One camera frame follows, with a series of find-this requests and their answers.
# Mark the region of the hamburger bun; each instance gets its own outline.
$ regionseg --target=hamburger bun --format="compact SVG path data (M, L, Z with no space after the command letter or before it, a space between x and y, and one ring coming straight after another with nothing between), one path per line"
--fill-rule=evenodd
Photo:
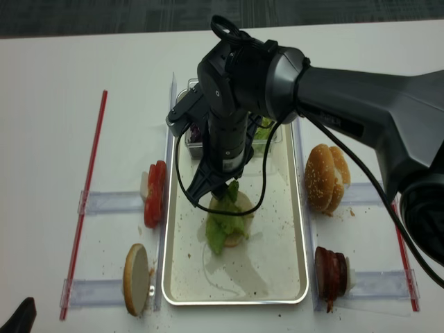
M140 315L145 308L148 285L148 257L145 247L141 244L134 244L126 256L123 271L123 296L126 309L133 316Z
M319 144L311 150L305 167L305 188L310 206L331 214L350 185L350 171L342 150Z
M245 212L253 208L253 204L251 203L247 195L240 191L237 192L237 200L234 204L241 210L241 212ZM215 197L211 198L210 209L217 209L217 199L215 199ZM244 216L244 227L246 234L250 232L251 222L253 221L254 216L254 213ZM229 234L227 239L225 240L224 246L227 248L234 248L242 241L243 237L244 236L242 234L239 234L237 232Z

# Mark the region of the metal tray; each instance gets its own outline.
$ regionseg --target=metal tray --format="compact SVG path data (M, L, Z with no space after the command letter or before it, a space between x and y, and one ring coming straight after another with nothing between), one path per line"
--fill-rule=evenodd
M194 208L180 191L172 167L167 212L162 291L173 305L258 305L301 302L309 282L300 209L293 129L282 127L282 141L268 156L266 198L256 212L250 239L216 256L207 245L207 213ZM187 186L196 171L181 141L180 175ZM239 179L253 203L262 188L262 159L252 159ZM210 194L200 203L208 206Z

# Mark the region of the white table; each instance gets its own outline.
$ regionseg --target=white table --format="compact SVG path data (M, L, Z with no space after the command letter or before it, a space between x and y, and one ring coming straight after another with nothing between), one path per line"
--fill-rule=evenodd
M444 21L249 33L296 46L318 67L405 75L444 69ZM176 308L164 300L160 312L142 319L102 308L71 310L58 320L101 92L109 91L102 151L132 156L125 145L143 139L143 124L164 121L172 72L184 89L217 42L209 31L0 40L0 324L33 296L33 332L441 332L444 290L412 257L421 311L410 317L314 313L309 293L295 307ZM113 165L94 172L103 191L119 178ZM121 190L137 189L138 181ZM103 229L103 242L116 238ZM112 255L103 253L103 260Z

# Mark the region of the bottom bun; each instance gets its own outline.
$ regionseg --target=bottom bun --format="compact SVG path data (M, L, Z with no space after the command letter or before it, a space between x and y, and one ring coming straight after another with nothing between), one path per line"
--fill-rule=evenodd
M133 316L140 315L145 308L148 285L148 257L145 247L134 244L126 256L123 271L123 296L126 309Z

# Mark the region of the gray floor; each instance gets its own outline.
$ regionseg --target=gray floor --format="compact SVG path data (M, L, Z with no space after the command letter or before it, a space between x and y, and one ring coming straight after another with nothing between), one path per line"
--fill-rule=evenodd
M0 36L192 31L444 18L444 0L0 0Z

